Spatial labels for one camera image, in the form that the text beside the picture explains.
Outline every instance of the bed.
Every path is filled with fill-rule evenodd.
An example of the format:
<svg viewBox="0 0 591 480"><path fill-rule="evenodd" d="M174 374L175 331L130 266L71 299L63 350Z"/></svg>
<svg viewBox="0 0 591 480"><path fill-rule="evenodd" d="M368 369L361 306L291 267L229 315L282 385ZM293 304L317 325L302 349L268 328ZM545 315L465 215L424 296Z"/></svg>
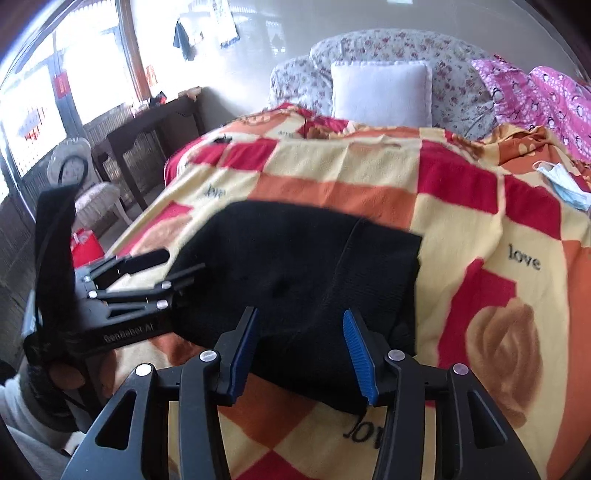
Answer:
<svg viewBox="0 0 591 480"><path fill-rule="evenodd" d="M325 207L418 233L417 359L469 365L540 476L557 480L591 434L591 241L589 218L532 170L538 160L562 162L590 190L585 166L544 127L505 124L476 142L441 128L370 128L286 103L169 159L167 187L111 253L166 247L171 260L116 287L160 281L195 232L238 200ZM172 333L127 346L116 385L140 362L180 365L211 346ZM236 406L219 414L232 478L357 480L372 475L385 412L359 418L251 374ZM176 415L172 405L173 466ZM427 406L425 479L433 477L433 428Z"/></svg>

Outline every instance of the metal screw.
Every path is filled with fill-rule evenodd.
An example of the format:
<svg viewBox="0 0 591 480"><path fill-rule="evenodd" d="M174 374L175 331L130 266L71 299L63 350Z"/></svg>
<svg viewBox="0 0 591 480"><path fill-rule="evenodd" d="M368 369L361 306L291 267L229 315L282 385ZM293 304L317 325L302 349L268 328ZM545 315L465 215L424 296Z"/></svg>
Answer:
<svg viewBox="0 0 591 480"><path fill-rule="evenodd" d="M152 371L152 365L150 364L141 364L135 367L135 374L139 375L140 377L145 377Z"/></svg>
<svg viewBox="0 0 591 480"><path fill-rule="evenodd" d="M453 371L458 375L467 375L470 369L464 364L455 364L453 366Z"/></svg>
<svg viewBox="0 0 591 480"><path fill-rule="evenodd" d="M390 350L388 352L388 358L390 360L394 360L395 362L399 362L404 360L404 352L402 350Z"/></svg>
<svg viewBox="0 0 591 480"><path fill-rule="evenodd" d="M217 353L213 350L205 350L199 354L199 359L202 362L213 362L217 358Z"/></svg>

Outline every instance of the paper on wall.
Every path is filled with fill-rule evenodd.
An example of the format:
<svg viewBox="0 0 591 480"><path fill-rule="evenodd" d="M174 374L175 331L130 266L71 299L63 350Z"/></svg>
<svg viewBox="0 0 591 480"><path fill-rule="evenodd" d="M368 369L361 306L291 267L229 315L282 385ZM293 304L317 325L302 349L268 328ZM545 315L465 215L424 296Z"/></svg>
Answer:
<svg viewBox="0 0 591 480"><path fill-rule="evenodd" d="M228 0L209 0L209 5L216 24L220 48L225 48L240 40Z"/></svg>

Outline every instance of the dark wooden table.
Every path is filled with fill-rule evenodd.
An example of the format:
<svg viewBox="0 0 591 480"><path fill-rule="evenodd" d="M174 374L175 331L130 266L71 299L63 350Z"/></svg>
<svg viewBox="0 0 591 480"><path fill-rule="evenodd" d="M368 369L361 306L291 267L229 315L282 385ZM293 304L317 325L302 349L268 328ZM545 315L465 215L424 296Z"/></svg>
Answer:
<svg viewBox="0 0 591 480"><path fill-rule="evenodd" d="M117 162L131 194L142 210L148 208L148 204L141 194L129 166L125 162L124 154L131 150L136 137L140 133L156 131L158 140L163 149L163 154L165 156L172 155L174 149L168 145L164 135L158 134L158 125L165 121L169 116L175 114L193 117L195 126L197 127L197 135L195 138L205 133L199 109L199 96L197 96L196 100L193 100L184 95L163 105L140 112L137 116L130 118L129 121L113 130L107 135L105 140L96 144L93 148L93 162L101 179L103 181L110 180L104 166L104 163L110 157Z"/></svg>

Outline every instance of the black cloth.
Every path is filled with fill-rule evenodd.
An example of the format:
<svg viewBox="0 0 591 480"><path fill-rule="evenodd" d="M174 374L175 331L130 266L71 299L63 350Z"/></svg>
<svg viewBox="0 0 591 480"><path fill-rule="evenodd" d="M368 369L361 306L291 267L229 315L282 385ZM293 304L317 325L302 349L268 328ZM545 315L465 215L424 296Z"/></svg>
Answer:
<svg viewBox="0 0 591 480"><path fill-rule="evenodd" d="M180 20L177 20L177 24L174 27L174 40L173 47L180 48L183 52L183 58L188 61L192 61L195 58L195 52L189 41L189 35L184 29Z"/></svg>
<svg viewBox="0 0 591 480"><path fill-rule="evenodd" d="M175 331L212 348L246 306L259 309L251 371L351 413L364 411L343 337L356 307L370 330L414 355L414 283L421 238L327 209L245 201L215 214L180 251L170 273L204 262L207 288Z"/></svg>

